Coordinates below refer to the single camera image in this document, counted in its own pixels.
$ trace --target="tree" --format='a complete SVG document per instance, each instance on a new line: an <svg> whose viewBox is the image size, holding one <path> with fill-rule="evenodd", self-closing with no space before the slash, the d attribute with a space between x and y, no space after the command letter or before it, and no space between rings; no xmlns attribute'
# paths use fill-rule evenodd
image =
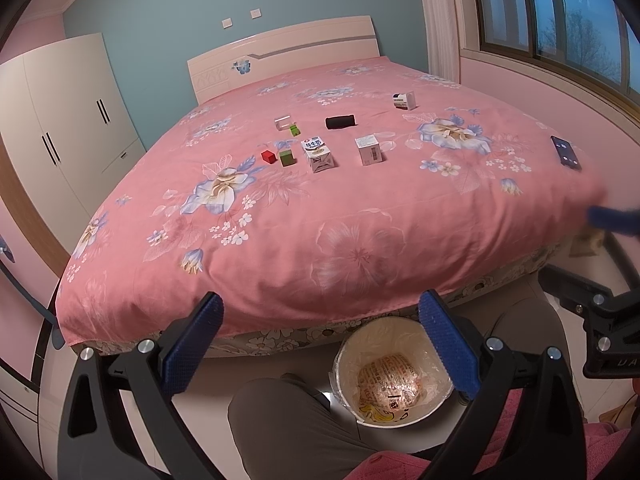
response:
<svg viewBox="0 0 640 480"><path fill-rule="evenodd" d="M556 22L549 19L549 26L542 31L541 47L555 51ZM602 41L600 31L581 10L570 10L566 14L566 42L568 61L577 63L613 80L620 79L620 64L616 63Z"/></svg>

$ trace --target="green toy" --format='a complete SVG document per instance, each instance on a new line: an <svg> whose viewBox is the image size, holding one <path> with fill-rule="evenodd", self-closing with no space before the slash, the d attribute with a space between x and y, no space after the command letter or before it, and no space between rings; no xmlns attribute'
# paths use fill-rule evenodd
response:
<svg viewBox="0 0 640 480"><path fill-rule="evenodd" d="M296 163L296 159L293 158L293 153L291 152L291 150L284 150L278 153L278 156L280 157L280 161L285 168Z"/></svg>

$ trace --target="teal wall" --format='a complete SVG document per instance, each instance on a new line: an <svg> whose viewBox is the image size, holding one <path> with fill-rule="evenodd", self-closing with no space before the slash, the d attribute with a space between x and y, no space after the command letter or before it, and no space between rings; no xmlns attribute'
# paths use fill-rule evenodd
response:
<svg viewBox="0 0 640 480"><path fill-rule="evenodd" d="M250 10L262 17L252 20ZM131 119L149 148L197 106L187 60L274 28L367 14L392 61L427 69L421 0L76 0L68 38L101 32ZM222 29L222 20L234 25Z"/></svg>

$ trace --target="bed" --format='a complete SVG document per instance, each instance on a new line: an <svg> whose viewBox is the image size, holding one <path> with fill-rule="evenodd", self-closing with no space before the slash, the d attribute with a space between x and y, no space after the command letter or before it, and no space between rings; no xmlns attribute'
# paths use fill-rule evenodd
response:
<svg viewBox="0 0 640 480"><path fill-rule="evenodd" d="M56 300L66 341L102 353L158 338L204 294L225 302L209 356L264 355L415 316L535 272L605 197L562 166L535 118L381 57L368 16L260 34L188 62L199 106L96 212ZM392 95L415 92L399 110ZM290 114L302 131L278 131ZM324 120L354 114L357 126ZM375 134L383 161L354 140ZM312 173L301 139L336 167ZM261 153L291 149L293 166Z"/></svg>

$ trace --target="pink wall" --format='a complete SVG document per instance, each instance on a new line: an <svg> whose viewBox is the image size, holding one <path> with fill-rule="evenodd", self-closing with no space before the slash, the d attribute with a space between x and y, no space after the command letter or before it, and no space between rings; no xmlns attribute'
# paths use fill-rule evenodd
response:
<svg viewBox="0 0 640 480"><path fill-rule="evenodd" d="M0 64L34 48L66 40L62 14L18 25L0 52Z"/></svg>
<svg viewBox="0 0 640 480"><path fill-rule="evenodd" d="M612 207L640 207L640 146L615 124L577 99L517 72L467 58L462 58L461 70L463 85L539 119L598 160ZM629 240L624 246L640 268L640 243Z"/></svg>
<svg viewBox="0 0 640 480"><path fill-rule="evenodd" d="M2 262L22 286L45 307L58 283L56 275L28 243L0 200L0 235L14 254ZM43 318L0 272L0 357L24 377L31 378L33 355Z"/></svg>

